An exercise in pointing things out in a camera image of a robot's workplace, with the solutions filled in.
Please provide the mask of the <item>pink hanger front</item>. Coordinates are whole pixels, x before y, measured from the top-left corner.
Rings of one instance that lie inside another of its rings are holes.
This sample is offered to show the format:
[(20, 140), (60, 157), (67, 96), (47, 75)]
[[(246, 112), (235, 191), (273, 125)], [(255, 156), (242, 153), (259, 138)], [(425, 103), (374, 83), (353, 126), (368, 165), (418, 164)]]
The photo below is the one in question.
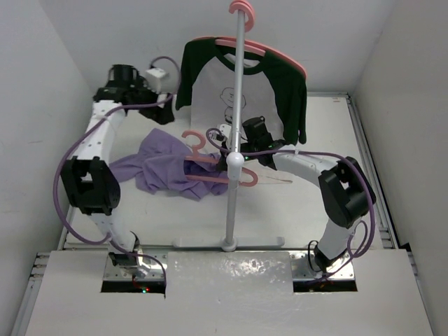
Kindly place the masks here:
[(192, 181), (203, 181), (210, 183), (222, 183), (228, 184), (230, 182), (227, 176), (224, 176), (226, 171), (221, 171), (218, 169), (218, 164), (220, 162), (219, 158), (211, 157), (210, 155), (205, 155), (200, 153), (206, 145), (206, 138), (203, 134), (195, 130), (186, 130), (181, 135), (183, 138), (195, 137), (198, 140), (197, 144), (191, 146), (191, 155), (185, 156), (184, 161), (193, 163), (201, 169), (201, 172), (196, 172), (194, 174), (186, 174), (185, 177)]

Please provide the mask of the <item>purple t shirt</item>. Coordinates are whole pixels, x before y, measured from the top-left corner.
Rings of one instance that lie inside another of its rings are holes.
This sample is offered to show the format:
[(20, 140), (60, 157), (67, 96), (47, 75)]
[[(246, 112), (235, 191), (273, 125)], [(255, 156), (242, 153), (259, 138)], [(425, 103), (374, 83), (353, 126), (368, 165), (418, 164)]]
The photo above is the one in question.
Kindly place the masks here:
[(134, 179), (138, 189), (155, 194), (168, 190), (190, 200), (199, 201), (208, 194), (222, 195), (228, 186), (222, 183), (192, 181), (186, 174), (201, 172), (185, 162), (192, 151), (181, 140), (161, 129), (152, 129), (135, 154), (122, 157), (109, 165), (120, 183)]

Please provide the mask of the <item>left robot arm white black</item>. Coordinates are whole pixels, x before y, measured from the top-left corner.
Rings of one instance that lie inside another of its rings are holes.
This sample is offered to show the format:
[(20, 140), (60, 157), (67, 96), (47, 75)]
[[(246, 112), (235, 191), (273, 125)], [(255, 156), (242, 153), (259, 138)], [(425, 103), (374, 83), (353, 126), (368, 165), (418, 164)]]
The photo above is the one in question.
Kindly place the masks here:
[(165, 70), (150, 65), (144, 73), (128, 64), (114, 64), (105, 85), (93, 96), (92, 114), (85, 134), (64, 154), (59, 163), (53, 190), (64, 186), (70, 205), (87, 216), (102, 233), (99, 244), (109, 246), (113, 265), (140, 267), (144, 256), (138, 252), (139, 239), (118, 216), (120, 184), (109, 167), (118, 129), (130, 111), (137, 111), (156, 123), (174, 121), (165, 109), (173, 96), (162, 92)]

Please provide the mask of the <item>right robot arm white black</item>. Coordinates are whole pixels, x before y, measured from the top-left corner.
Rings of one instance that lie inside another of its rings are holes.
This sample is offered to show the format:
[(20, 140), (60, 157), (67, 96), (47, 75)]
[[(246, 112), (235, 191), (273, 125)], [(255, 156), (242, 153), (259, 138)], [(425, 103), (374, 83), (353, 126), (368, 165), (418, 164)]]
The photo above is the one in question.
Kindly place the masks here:
[(240, 148), (245, 159), (319, 188), (328, 221), (314, 248), (313, 265), (326, 272), (344, 254), (350, 258), (365, 254), (375, 236), (376, 195), (358, 161), (335, 153), (297, 150), (284, 140), (275, 140), (263, 117), (251, 118), (242, 127), (246, 140)]

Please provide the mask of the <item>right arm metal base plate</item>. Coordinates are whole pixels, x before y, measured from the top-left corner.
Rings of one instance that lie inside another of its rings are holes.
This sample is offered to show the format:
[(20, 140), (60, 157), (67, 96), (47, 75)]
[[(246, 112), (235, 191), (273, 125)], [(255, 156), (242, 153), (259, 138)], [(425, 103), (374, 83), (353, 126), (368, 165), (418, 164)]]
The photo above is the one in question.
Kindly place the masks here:
[(311, 281), (329, 274), (329, 281), (354, 281), (354, 266), (349, 254), (345, 253), (323, 272), (314, 260), (314, 252), (308, 250), (290, 251), (291, 274), (295, 281)]

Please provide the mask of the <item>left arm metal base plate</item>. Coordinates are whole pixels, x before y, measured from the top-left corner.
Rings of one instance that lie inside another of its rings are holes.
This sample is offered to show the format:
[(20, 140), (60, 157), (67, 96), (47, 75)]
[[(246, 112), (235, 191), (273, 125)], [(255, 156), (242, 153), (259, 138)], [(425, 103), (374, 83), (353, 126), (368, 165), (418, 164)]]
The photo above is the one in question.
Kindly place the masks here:
[(134, 264), (119, 265), (109, 256), (104, 267), (104, 281), (164, 281), (162, 267), (154, 260), (138, 258)]

